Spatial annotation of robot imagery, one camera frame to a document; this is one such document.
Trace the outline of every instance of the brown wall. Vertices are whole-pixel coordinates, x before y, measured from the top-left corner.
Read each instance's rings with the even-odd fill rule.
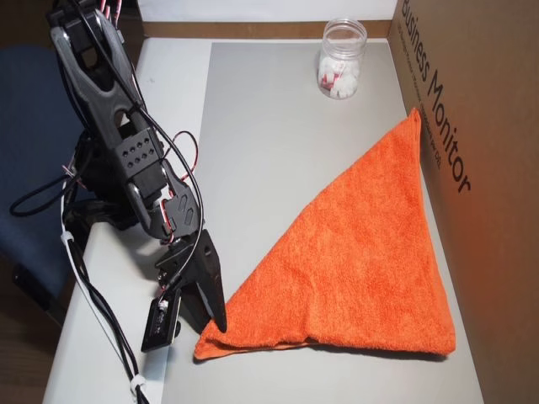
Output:
[[[391,21],[361,21],[370,38],[387,38]],[[157,38],[322,38],[326,22],[288,23],[166,23],[146,22],[144,33]]]
[[[389,40],[484,400],[539,402],[539,2],[399,0]]]

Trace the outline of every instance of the glass jar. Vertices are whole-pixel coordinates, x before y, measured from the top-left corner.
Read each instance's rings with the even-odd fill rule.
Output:
[[[334,19],[323,31],[318,86],[330,98],[351,97],[357,90],[367,31],[353,19]]]

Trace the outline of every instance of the blue chair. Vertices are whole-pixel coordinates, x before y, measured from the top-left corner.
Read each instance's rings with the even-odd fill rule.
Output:
[[[61,244],[60,202],[30,217],[9,206],[23,194],[62,175],[83,126],[61,82],[53,50],[19,45],[0,50],[0,252],[16,263],[13,280],[56,321],[65,308],[57,298],[71,271]],[[21,205],[30,209],[61,185]]]

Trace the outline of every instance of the gray mat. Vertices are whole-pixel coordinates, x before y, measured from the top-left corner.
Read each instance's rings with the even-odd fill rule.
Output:
[[[405,118],[387,44],[367,46],[358,93],[347,100],[332,100],[318,90],[318,48],[213,45],[195,175],[206,228],[221,258],[226,299],[302,208]],[[447,282],[439,245],[436,254]],[[444,362],[300,348],[194,364],[197,340],[184,324],[171,347],[164,403],[481,401],[466,349]]]

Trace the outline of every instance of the orange towel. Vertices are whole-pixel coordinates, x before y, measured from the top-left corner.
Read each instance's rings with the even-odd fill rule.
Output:
[[[197,359],[308,344],[447,355],[455,329],[424,216],[416,110],[311,202],[208,324]]]

